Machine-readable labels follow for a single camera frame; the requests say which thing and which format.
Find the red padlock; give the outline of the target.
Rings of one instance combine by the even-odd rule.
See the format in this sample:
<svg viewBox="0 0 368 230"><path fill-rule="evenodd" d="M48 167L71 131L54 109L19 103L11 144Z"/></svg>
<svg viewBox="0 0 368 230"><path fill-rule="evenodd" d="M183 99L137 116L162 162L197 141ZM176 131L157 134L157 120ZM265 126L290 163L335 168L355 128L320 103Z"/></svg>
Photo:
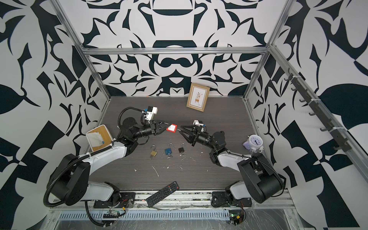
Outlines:
<svg viewBox="0 0 368 230"><path fill-rule="evenodd" d="M175 133L177 131L177 125L175 124L164 123L163 127L166 129L166 131L171 132L171 133Z"/></svg>

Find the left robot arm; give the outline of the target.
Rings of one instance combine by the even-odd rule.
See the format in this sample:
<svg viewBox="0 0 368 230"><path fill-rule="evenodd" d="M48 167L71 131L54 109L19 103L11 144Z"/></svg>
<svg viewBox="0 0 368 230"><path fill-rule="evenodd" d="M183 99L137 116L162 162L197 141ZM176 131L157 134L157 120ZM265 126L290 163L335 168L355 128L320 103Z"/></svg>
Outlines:
<svg viewBox="0 0 368 230"><path fill-rule="evenodd" d="M119 134L107 146L80 156L69 154L61 160L47 184L43 197L45 207L53 208L62 204L72 206L83 201L87 216L94 225L108 227L113 224L113 221L95 220L89 212L88 202L101 201L106 208L116 208L122 203L120 189L109 182L91 182L90 175L109 163L130 155L139 145L138 139L160 135L171 126L168 122L153 118L157 114L157 107L150 106L145 110L136 108L135 111L141 114L140 124L133 117L122 119L128 110L129 107L120 112L117 119Z"/></svg>

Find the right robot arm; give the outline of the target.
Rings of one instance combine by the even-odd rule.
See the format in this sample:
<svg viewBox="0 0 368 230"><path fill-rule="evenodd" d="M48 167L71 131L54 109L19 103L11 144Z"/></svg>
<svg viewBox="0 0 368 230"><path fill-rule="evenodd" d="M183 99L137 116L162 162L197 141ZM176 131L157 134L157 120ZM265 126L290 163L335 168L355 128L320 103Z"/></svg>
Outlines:
<svg viewBox="0 0 368 230"><path fill-rule="evenodd" d="M211 149L211 161L221 167L231 168L241 174L242 181L225 188L225 196L230 201L241 201L251 198L257 203L279 196L285 185L280 175L275 171L267 158L258 150L263 146L263 140L255 135L258 141L256 149L250 155L234 153L226 148L224 131L209 134L204 126L181 126L180 134L188 143L194 146L200 143Z"/></svg>

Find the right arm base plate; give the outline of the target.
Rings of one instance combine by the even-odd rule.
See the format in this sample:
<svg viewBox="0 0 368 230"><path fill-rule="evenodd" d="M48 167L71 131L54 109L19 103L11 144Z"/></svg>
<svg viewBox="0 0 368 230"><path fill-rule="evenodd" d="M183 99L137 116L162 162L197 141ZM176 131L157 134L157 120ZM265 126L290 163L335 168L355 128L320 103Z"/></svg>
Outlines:
<svg viewBox="0 0 368 230"><path fill-rule="evenodd" d="M252 206L251 198L235 199L228 192L212 192L211 205L214 208L219 207L243 207L249 208Z"/></svg>

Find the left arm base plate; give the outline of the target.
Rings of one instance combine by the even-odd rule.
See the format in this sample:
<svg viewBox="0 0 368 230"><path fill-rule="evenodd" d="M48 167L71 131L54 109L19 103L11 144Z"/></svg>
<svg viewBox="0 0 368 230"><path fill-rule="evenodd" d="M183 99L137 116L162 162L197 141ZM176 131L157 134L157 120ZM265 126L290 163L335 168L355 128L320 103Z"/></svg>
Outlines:
<svg viewBox="0 0 368 230"><path fill-rule="evenodd" d="M130 208L135 203L136 193L134 192L120 192L119 195L113 194L112 198L107 201L95 201L95 209L107 209L107 208Z"/></svg>

